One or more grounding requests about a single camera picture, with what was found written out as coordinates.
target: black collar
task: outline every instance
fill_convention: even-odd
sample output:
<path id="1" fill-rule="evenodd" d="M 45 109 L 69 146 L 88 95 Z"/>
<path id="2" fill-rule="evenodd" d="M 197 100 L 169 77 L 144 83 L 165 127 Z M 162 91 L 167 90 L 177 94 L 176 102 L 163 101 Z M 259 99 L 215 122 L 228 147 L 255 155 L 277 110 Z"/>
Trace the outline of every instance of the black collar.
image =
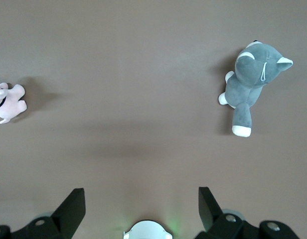
<path id="1" fill-rule="evenodd" d="M 2 100 L 2 102 L 0 103 L 0 107 L 4 104 L 5 100 L 6 100 L 6 97 L 5 97 L 5 98 Z"/>

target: pink stuffed animal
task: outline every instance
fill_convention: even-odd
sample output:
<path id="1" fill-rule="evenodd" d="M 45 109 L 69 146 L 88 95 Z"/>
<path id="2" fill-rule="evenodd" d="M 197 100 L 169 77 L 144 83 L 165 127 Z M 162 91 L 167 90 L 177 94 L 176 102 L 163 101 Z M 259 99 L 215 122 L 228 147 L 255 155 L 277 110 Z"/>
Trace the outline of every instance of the pink stuffed animal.
<path id="1" fill-rule="evenodd" d="M 0 123 L 8 123 L 11 118 L 19 115 L 27 109 L 25 101 L 19 99 L 25 95 L 25 89 L 21 85 L 15 85 L 8 89 L 7 83 L 0 84 Z"/>

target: plush toy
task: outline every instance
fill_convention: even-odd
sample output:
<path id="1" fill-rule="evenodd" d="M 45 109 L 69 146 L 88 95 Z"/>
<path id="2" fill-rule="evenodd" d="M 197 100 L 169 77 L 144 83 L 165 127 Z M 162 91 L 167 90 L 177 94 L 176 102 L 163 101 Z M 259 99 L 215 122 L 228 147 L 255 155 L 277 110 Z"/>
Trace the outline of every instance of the plush toy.
<path id="1" fill-rule="evenodd" d="M 25 89 L 21 85 L 15 85 L 8 89 L 7 83 L 0 84 L 0 123 L 8 123 L 11 118 L 19 115 L 27 109 L 25 101 L 19 99 L 25 95 Z"/>
<path id="2" fill-rule="evenodd" d="M 232 123 L 235 135 L 250 136 L 250 107 L 257 101 L 262 88 L 292 65 L 292 60 L 259 41 L 252 42 L 241 51 L 235 63 L 235 72 L 226 74 L 226 89 L 219 96 L 221 105 L 229 104 L 235 109 Z"/>

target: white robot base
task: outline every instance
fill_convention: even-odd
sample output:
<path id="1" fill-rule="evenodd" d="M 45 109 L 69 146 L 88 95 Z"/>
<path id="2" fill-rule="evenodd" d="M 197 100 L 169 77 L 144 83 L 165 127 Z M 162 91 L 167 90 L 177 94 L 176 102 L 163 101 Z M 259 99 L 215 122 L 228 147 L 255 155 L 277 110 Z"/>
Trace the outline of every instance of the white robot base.
<path id="1" fill-rule="evenodd" d="M 154 221 L 141 221 L 124 232 L 124 239 L 172 239 L 172 235 Z"/>

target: blue-gray plush fox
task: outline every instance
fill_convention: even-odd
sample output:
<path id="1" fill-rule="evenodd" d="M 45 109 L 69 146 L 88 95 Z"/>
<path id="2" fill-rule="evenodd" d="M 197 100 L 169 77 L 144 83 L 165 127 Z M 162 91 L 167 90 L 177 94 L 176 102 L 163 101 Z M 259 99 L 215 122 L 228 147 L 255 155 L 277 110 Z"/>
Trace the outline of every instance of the blue-gray plush fox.
<path id="1" fill-rule="evenodd" d="M 293 65 L 270 45 L 254 41 L 240 52 L 235 72 L 225 76 L 225 92 L 219 96 L 221 105 L 234 108 L 232 131 L 237 136 L 249 137 L 252 120 L 250 107 L 257 101 L 263 86 Z"/>

